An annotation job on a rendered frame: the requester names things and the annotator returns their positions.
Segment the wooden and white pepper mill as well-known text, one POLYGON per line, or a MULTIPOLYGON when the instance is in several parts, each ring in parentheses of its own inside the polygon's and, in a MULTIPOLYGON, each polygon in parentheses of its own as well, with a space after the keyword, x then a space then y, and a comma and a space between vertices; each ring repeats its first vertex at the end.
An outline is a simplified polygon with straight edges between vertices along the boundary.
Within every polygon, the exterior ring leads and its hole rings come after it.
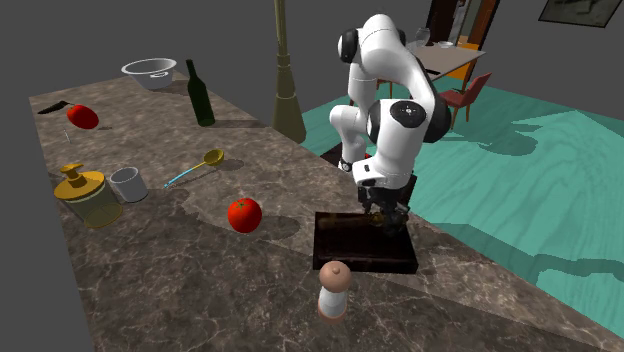
POLYGON ((320 269, 319 280, 318 314, 327 324, 337 324, 346 316, 351 270, 343 262, 330 261, 320 269))

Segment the olive floor lamp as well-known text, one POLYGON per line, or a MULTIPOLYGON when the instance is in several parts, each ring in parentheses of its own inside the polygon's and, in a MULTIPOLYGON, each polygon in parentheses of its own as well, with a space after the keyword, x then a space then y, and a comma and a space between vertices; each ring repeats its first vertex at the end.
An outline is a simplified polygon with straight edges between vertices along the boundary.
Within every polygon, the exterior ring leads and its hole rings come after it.
POLYGON ((272 127, 295 143, 306 139, 306 129, 295 90, 287 45, 285 0, 274 0, 277 35, 276 95, 272 127))

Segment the red chair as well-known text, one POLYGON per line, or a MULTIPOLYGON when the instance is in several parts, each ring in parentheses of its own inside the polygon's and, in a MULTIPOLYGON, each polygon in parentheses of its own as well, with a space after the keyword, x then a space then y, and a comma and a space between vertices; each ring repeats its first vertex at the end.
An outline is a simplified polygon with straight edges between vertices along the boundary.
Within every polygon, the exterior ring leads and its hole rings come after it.
POLYGON ((470 106, 475 102, 491 75, 492 73, 487 73, 476 77, 465 90, 453 89, 440 94, 447 105, 453 109, 450 128, 454 127, 456 116, 462 108, 466 109, 466 121, 469 121, 470 106))

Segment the red tomato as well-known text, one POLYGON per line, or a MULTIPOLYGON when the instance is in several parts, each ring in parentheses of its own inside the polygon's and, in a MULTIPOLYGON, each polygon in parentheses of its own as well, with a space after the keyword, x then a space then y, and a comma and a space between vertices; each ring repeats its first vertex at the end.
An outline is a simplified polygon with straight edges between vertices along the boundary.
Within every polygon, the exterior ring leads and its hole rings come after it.
POLYGON ((251 198, 241 198, 230 204, 227 217, 235 231, 250 233, 259 226, 263 214, 256 201, 251 198))

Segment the grey dining table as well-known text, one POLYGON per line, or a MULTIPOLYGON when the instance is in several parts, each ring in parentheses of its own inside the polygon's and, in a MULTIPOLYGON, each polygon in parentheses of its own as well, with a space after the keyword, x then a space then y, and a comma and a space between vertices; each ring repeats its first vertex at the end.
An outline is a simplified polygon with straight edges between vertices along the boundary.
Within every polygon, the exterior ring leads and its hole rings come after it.
MULTIPOLYGON (((447 51, 447 48, 440 47, 438 44, 433 46, 419 46, 415 41, 408 42, 407 48, 421 60, 426 69, 426 73, 429 75, 432 81, 437 80, 445 76, 451 70, 455 69, 456 61, 451 57, 451 54, 447 51)), ((484 51, 480 51, 480 56, 477 60, 485 54, 484 51)), ((472 74, 472 70, 477 60, 470 66, 468 73, 464 80, 467 83, 472 74)))

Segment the dark doorway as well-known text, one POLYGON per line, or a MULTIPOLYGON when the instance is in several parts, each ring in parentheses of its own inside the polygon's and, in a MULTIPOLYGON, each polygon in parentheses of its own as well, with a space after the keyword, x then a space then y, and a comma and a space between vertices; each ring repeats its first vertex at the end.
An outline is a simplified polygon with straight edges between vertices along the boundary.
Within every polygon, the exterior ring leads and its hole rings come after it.
POLYGON ((429 41, 449 41, 481 49, 500 0, 432 0, 426 27, 429 41))

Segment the dark green bottle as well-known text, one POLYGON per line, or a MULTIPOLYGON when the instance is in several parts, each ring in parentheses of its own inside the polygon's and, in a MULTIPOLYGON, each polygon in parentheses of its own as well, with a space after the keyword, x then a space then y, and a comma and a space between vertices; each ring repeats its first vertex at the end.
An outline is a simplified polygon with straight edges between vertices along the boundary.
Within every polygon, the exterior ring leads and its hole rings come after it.
POLYGON ((189 73, 187 91, 199 126, 207 127, 215 123, 207 88, 197 75, 192 59, 186 60, 189 73))

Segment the grey cup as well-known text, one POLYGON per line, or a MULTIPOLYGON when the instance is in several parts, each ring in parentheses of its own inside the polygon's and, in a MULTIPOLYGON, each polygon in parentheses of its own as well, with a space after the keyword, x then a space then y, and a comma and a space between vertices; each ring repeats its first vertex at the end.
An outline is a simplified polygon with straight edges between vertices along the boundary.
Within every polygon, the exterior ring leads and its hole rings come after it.
POLYGON ((148 189, 136 167, 118 169, 111 174, 109 180, 128 203, 139 202, 148 195, 148 189))

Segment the silver metal bowl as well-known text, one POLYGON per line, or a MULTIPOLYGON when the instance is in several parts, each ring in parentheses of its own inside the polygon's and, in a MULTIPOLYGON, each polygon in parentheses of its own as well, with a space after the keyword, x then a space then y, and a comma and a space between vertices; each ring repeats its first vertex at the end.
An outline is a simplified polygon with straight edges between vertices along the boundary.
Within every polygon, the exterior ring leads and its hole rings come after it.
POLYGON ((169 86, 177 62, 170 58, 149 58, 124 65, 121 72, 133 78, 142 88, 156 90, 169 86))

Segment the glass jar with yellow lid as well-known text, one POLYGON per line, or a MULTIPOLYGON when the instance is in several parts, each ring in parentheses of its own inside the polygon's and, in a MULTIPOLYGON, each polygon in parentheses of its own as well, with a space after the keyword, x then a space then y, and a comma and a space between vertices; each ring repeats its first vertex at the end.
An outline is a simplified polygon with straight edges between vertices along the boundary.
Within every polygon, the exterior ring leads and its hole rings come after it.
POLYGON ((68 205, 86 227, 108 226, 122 215, 123 208, 102 172, 80 172, 81 167, 81 163, 73 163, 60 168, 66 178, 55 187, 54 195, 68 205))

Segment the red apple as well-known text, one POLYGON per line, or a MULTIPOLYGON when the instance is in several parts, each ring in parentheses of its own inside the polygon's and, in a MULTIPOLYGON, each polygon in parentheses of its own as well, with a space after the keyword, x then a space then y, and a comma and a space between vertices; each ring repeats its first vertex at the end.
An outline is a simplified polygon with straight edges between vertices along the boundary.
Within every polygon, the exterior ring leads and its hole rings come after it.
POLYGON ((72 105, 67 111, 68 120, 76 127, 81 129, 94 129, 99 124, 98 115, 90 108, 84 105, 72 105))

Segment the dark framed wall picture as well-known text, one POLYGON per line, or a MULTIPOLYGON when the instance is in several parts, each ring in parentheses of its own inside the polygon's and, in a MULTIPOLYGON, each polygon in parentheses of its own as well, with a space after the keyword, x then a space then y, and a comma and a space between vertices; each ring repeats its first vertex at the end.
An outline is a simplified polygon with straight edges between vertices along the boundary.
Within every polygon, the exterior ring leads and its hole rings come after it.
POLYGON ((547 0, 539 21, 605 28, 624 0, 547 0))

